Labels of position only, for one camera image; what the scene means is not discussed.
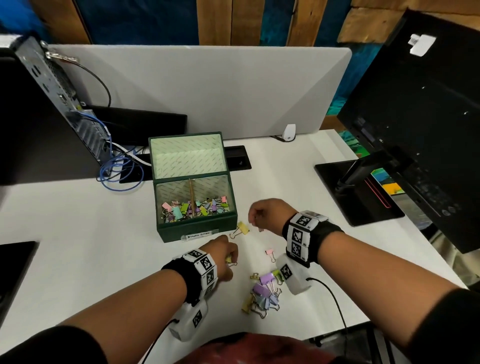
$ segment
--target person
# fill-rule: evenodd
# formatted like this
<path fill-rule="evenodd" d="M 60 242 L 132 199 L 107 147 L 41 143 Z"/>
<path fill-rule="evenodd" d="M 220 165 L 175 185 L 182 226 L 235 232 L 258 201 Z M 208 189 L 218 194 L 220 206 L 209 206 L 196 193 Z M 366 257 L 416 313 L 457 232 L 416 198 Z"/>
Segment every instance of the person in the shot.
<path fill-rule="evenodd" d="M 248 220 L 282 236 L 296 213 L 285 201 L 268 199 L 252 204 Z M 480 363 L 478 294 L 342 231 L 319 243 L 317 263 L 413 363 Z M 237 262 L 236 244 L 222 235 L 200 249 L 214 259 L 219 280 L 232 279 L 225 258 Z M 0 363 L 138 363 L 187 294 L 181 274 L 160 270 L 34 335 Z M 179 363 L 350 363 L 311 348 L 292 338 L 239 333 Z"/>

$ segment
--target person's left hand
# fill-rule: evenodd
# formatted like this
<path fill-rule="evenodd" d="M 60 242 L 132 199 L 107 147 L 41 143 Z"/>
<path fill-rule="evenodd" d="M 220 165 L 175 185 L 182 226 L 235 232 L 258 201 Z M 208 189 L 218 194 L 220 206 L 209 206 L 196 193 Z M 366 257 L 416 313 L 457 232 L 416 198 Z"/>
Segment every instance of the person's left hand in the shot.
<path fill-rule="evenodd" d="M 232 254 L 232 262 L 236 263 L 239 256 L 239 249 L 235 243 L 228 241 L 226 235 L 220 235 L 210 240 L 207 244 L 202 245 L 200 250 L 209 253 L 213 260 L 215 260 L 219 281 L 229 281 L 233 278 L 233 272 L 228 267 L 225 258 Z"/>

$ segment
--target patterned box lining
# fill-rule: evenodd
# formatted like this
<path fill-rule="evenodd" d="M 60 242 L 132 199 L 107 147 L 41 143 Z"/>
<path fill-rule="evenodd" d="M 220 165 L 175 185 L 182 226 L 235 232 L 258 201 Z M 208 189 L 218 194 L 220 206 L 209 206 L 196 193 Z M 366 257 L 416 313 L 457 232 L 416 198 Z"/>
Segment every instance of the patterned box lining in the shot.
<path fill-rule="evenodd" d="M 150 144 L 155 179 L 227 170 L 220 134 L 157 138 Z"/>
<path fill-rule="evenodd" d="M 204 201 L 212 197 L 226 196 L 229 210 L 235 210 L 227 175 L 194 178 L 192 179 L 192 187 L 196 201 Z M 155 185 L 155 188 L 158 210 L 157 221 L 160 224 L 164 223 L 162 217 L 162 204 L 164 202 L 171 204 L 172 201 L 179 201 L 182 203 L 191 199 L 189 180 L 158 183 Z"/>

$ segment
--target cable connector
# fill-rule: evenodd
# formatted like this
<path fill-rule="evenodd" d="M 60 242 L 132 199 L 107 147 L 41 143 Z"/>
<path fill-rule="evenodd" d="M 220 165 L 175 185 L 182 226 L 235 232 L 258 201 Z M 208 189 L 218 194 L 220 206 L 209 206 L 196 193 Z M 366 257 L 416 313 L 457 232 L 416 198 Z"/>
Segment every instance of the cable connector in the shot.
<path fill-rule="evenodd" d="M 59 60 L 62 62 L 78 63 L 78 58 L 65 56 L 64 54 L 54 53 L 50 51 L 45 52 L 45 57 L 48 60 Z"/>

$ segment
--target desk surface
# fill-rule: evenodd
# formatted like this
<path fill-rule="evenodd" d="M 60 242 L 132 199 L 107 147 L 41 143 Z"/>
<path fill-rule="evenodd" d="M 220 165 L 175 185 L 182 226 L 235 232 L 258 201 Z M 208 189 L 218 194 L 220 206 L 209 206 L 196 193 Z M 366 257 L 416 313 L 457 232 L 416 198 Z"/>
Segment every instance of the desk surface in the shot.
<path fill-rule="evenodd" d="M 251 170 L 231 173 L 240 220 L 247 221 L 252 202 L 282 198 L 297 209 L 325 214 L 346 233 L 463 286 L 407 217 L 356 228 L 347 224 L 313 169 L 318 163 L 356 158 L 335 131 L 297 135 L 291 143 L 264 137 L 225 145 L 245 145 L 252 163 Z M 161 242 L 152 182 L 127 193 L 107 191 L 95 180 L 76 180 L 16 185 L 2 194 L 0 243 L 37 240 L 40 246 L 0 328 L 0 353 L 209 240 Z M 253 227 L 233 241 L 240 251 L 234 278 L 220 284 L 209 299 L 210 312 L 200 332 L 188 343 L 166 332 L 150 354 L 156 357 L 152 362 L 172 363 L 208 340 L 239 331 L 304 340 L 343 327 L 332 297 L 314 283 L 297 296 L 284 285 L 280 310 L 264 320 L 243 314 L 241 303 L 252 287 L 249 275 L 272 270 L 275 264 L 264 251 L 273 248 L 279 255 L 285 242 Z M 334 292 L 348 326 L 368 320 L 320 266 L 313 265 L 310 274 Z"/>

